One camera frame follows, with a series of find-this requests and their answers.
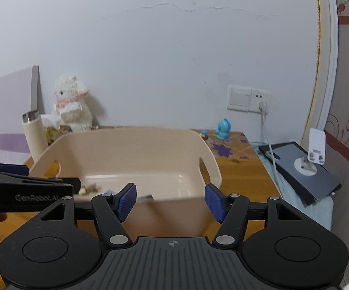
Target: white plug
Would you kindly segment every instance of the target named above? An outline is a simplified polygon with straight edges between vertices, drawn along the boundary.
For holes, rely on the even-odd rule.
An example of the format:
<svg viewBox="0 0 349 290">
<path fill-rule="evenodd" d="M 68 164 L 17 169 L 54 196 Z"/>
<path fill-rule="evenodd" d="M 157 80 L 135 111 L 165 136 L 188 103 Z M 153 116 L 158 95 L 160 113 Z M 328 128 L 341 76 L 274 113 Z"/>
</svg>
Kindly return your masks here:
<svg viewBox="0 0 349 290">
<path fill-rule="evenodd" d="M 268 114 L 268 104 L 264 100 L 260 101 L 259 110 L 263 114 Z"/>
</svg>

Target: door frame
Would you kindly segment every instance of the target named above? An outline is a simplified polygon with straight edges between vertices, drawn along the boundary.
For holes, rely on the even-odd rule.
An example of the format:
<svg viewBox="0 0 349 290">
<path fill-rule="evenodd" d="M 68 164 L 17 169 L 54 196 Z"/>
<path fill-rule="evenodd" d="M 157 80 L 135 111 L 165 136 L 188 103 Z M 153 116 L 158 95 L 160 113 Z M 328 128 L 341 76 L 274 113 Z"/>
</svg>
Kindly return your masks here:
<svg viewBox="0 0 349 290">
<path fill-rule="evenodd" d="M 336 0 L 318 0 L 319 57 L 317 79 L 301 146 L 308 149 L 310 128 L 324 130 L 333 97 L 338 59 L 338 13 Z"/>
</svg>

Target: white phone holder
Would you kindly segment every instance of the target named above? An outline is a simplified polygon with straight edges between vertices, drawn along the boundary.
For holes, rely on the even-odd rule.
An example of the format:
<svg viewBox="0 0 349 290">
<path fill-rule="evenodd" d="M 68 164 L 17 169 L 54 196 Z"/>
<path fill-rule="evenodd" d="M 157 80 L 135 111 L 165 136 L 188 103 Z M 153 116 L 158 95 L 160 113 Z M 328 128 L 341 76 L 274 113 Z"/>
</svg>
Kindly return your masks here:
<svg viewBox="0 0 349 290">
<path fill-rule="evenodd" d="M 316 164 L 325 163 L 326 135 L 322 130 L 310 128 L 307 157 L 297 158 L 295 168 L 302 174 L 311 176 L 317 173 Z"/>
</svg>

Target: small toy figure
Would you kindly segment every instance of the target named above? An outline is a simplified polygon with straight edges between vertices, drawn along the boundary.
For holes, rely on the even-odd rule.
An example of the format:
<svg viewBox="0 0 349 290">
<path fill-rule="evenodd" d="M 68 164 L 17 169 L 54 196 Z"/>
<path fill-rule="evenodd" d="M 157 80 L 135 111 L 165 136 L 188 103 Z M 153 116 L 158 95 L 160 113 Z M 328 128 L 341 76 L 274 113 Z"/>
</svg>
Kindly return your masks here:
<svg viewBox="0 0 349 290">
<path fill-rule="evenodd" d="M 202 130 L 200 133 L 200 136 L 203 140 L 207 141 L 209 136 L 208 136 L 208 132 L 206 130 Z"/>
<path fill-rule="evenodd" d="M 61 76 L 55 83 L 53 114 L 60 116 L 61 125 L 68 125 L 73 132 L 91 130 L 93 115 L 83 98 L 86 86 L 74 76 Z"/>
<path fill-rule="evenodd" d="M 216 137 L 218 139 L 225 140 L 229 137 L 229 131 L 231 130 L 231 124 L 227 119 L 221 120 L 215 128 Z"/>
</svg>

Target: basket handle hole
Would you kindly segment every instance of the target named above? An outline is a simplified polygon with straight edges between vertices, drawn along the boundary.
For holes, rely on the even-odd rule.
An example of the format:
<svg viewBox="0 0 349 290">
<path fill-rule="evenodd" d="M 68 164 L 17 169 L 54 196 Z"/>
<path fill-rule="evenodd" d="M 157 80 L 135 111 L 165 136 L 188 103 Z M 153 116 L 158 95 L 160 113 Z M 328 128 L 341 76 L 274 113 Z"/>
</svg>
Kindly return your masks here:
<svg viewBox="0 0 349 290">
<path fill-rule="evenodd" d="M 44 173 L 45 178 L 55 178 L 60 175 L 60 163 L 54 160 Z"/>
<path fill-rule="evenodd" d="M 204 183 L 209 184 L 211 182 L 211 177 L 201 157 L 199 158 L 199 169 L 200 169 L 201 175 L 203 176 Z"/>
</svg>

